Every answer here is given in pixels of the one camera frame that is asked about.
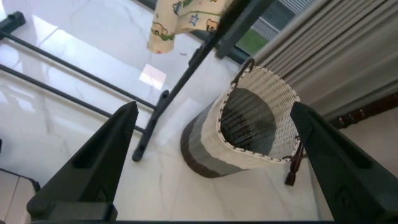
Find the gray curtain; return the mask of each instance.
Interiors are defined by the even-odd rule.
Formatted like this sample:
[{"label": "gray curtain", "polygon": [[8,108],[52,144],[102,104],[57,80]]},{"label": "gray curtain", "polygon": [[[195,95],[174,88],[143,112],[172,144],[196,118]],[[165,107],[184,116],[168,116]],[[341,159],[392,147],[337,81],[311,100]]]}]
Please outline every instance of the gray curtain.
[{"label": "gray curtain", "polygon": [[398,90],[398,1],[317,0],[254,58],[326,119]]}]

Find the cartoon print fabric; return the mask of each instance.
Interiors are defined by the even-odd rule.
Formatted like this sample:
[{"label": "cartoon print fabric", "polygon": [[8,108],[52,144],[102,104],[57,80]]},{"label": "cartoon print fabric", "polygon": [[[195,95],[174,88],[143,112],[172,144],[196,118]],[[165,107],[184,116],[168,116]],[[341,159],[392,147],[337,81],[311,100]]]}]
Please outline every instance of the cartoon print fabric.
[{"label": "cartoon print fabric", "polygon": [[232,0],[158,0],[150,28],[148,49],[164,54],[174,48],[176,34],[214,31]]}]

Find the marble floor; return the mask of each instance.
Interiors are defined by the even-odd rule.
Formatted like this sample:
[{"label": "marble floor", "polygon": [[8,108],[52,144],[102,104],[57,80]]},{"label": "marble floor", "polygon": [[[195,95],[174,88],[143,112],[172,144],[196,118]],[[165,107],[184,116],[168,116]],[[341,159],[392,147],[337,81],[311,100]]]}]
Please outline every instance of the marble floor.
[{"label": "marble floor", "polygon": [[[188,67],[201,40],[176,36],[171,53],[146,49],[152,11],[133,0],[2,0],[0,17],[24,13],[14,35],[153,104]],[[85,77],[0,41],[0,63],[113,113],[130,101]],[[284,185],[287,166],[269,166],[205,179],[184,163],[183,127],[228,87],[238,70],[232,60],[207,56],[160,118],[139,163],[131,154],[134,132],[115,198],[120,220],[317,220],[304,162],[294,187]],[[150,111],[139,108],[137,125]],[[0,168],[44,185],[106,118],[0,72]]]}]

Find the laundry basket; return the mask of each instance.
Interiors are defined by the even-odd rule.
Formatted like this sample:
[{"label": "laundry basket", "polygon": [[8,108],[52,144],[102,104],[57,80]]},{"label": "laundry basket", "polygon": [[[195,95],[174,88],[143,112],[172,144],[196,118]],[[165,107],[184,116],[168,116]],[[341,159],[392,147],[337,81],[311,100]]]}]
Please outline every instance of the laundry basket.
[{"label": "laundry basket", "polygon": [[254,62],[250,58],[229,90],[183,130],[183,158],[204,177],[283,164],[298,148],[290,111],[300,98],[283,79]]}]

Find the turned wooden leg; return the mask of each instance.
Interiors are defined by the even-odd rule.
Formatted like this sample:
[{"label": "turned wooden leg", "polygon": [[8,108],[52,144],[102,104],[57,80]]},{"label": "turned wooden leg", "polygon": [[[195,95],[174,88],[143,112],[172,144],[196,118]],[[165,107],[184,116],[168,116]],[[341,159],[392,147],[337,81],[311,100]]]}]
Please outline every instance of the turned wooden leg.
[{"label": "turned wooden leg", "polygon": [[290,172],[287,174],[285,180],[286,185],[290,186],[294,185],[294,182],[296,181],[296,172],[299,171],[301,160],[303,158],[303,153],[304,153],[304,147],[303,144],[300,142],[300,144],[298,145],[298,149],[290,162]]}]

